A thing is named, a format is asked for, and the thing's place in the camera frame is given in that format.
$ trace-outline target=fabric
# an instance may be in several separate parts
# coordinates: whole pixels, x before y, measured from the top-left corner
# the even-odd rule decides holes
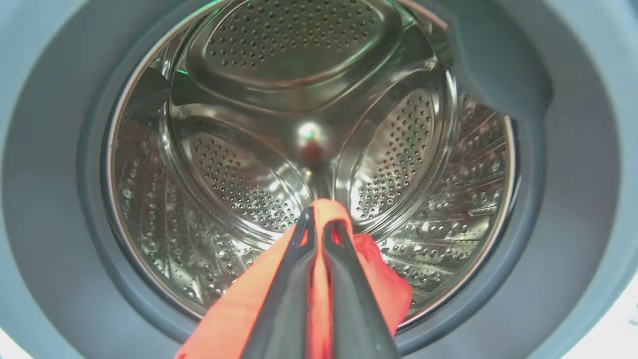
[[[313,206],[318,248],[322,247],[323,227],[327,222],[337,219],[346,221],[348,234],[353,238],[357,256],[386,325],[390,333],[395,334],[410,308],[410,286],[385,265],[379,248],[370,236],[353,236],[350,216],[342,205],[336,201],[320,199]],[[229,359],[241,356],[293,230],[294,228],[287,230],[228,288],[177,352],[176,359]],[[321,251],[317,253],[313,284],[311,357],[329,359],[330,308]]]

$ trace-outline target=tongs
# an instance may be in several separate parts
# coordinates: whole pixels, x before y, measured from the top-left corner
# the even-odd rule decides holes
[[[334,359],[399,358],[344,220],[327,222],[318,248],[314,207],[295,227],[250,332],[242,359],[309,357],[312,285],[318,250],[329,282]]]

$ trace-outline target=orange cloth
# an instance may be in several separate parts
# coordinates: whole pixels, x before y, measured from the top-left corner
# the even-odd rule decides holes
[[[410,286],[381,258],[376,243],[368,235],[352,235],[350,216],[338,202],[320,199],[313,203],[318,248],[322,247],[323,227],[331,220],[343,219],[361,266],[379,304],[391,334],[410,308]],[[275,244],[239,277],[206,313],[175,359],[233,359],[241,356],[272,279],[281,262],[294,229],[289,229]],[[311,313],[312,359],[330,358],[330,308],[323,254],[317,252]]]

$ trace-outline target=washing machine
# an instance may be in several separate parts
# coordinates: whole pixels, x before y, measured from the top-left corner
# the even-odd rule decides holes
[[[561,358],[638,263],[638,3],[4,0],[0,327],[171,358],[330,197],[406,358]]]

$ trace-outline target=stainless steel drum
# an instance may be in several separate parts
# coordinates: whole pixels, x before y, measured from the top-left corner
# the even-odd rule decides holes
[[[471,278],[513,200],[514,133],[465,95],[417,10],[222,1],[152,50],[114,113],[104,182],[122,247],[165,298],[201,317],[325,196],[412,286],[404,326]],[[152,73],[168,101],[146,109]]]

